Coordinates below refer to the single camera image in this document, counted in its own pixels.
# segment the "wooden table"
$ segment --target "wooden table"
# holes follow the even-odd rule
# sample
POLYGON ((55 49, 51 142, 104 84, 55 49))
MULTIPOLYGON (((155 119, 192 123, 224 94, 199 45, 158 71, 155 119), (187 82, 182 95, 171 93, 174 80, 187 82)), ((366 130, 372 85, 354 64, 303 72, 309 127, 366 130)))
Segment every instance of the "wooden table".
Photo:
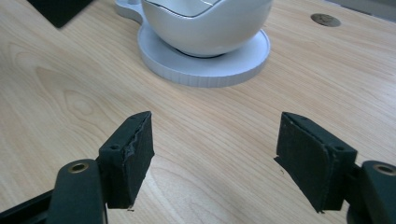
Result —
POLYGON ((58 170, 94 159, 132 114, 153 113, 156 156, 134 212, 110 223, 346 223, 317 214, 273 158, 282 111, 309 117, 367 160, 396 162, 396 23, 319 0, 275 0, 272 51, 227 88, 151 73, 139 25, 98 0, 62 30, 25 0, 0 1, 0 211, 53 188, 58 170), (313 13, 341 21, 311 21, 313 13))

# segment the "black object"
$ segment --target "black object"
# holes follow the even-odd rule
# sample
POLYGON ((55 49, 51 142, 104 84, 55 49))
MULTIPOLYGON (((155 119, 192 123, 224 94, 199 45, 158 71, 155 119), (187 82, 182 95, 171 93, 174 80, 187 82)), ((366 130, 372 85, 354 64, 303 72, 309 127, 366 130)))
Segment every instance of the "black object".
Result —
POLYGON ((93 0, 27 0, 56 28, 71 21, 93 0))
POLYGON ((130 208, 154 156, 151 113, 125 120, 95 160, 73 161, 54 190, 0 214, 0 223, 107 223, 108 208, 130 208))
POLYGON ((282 113, 275 160, 317 212, 350 204, 348 223, 396 223, 396 167, 366 161, 357 150, 305 117, 282 113))

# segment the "gray circular platform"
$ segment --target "gray circular platform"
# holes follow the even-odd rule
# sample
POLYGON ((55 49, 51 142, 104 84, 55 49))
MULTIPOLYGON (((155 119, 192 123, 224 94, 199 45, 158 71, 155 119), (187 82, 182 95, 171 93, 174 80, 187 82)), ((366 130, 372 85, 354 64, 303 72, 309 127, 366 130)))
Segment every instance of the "gray circular platform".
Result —
POLYGON ((181 53, 162 41, 146 22, 140 4, 117 0, 121 16, 141 24, 138 45, 146 66, 160 77, 193 87, 227 87, 242 83, 262 70, 270 53, 270 41, 263 30, 242 48, 214 58, 196 58, 181 53))

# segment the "wood grain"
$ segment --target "wood grain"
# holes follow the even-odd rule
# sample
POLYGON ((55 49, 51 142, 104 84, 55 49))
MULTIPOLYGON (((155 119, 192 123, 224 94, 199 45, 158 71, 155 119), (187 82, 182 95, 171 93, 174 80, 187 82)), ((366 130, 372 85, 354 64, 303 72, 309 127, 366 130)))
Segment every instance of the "wood grain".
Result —
POLYGON ((0 211, 53 188, 130 115, 153 113, 154 157, 134 212, 111 223, 346 223, 316 214, 274 162, 282 111, 366 160, 396 161, 396 24, 319 0, 276 0, 264 69, 227 88, 180 86, 141 62, 139 25, 97 0, 62 30, 0 2, 0 211), (330 28, 314 13, 341 21, 330 28))

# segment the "light wood surface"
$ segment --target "light wood surface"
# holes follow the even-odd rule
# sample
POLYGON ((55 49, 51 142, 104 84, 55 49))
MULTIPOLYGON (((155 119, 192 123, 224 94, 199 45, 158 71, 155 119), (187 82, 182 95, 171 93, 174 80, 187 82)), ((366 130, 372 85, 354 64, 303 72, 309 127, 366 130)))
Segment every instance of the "light wood surface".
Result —
POLYGON ((132 114, 153 113, 156 156, 134 212, 110 223, 346 223, 317 214, 273 158, 282 111, 309 117, 367 160, 396 163, 396 23, 319 0, 275 0, 253 79, 221 89, 152 74, 139 25, 97 0, 62 30, 25 0, 0 1, 0 211, 97 156, 132 114), (334 16, 330 28, 313 13, 334 16))

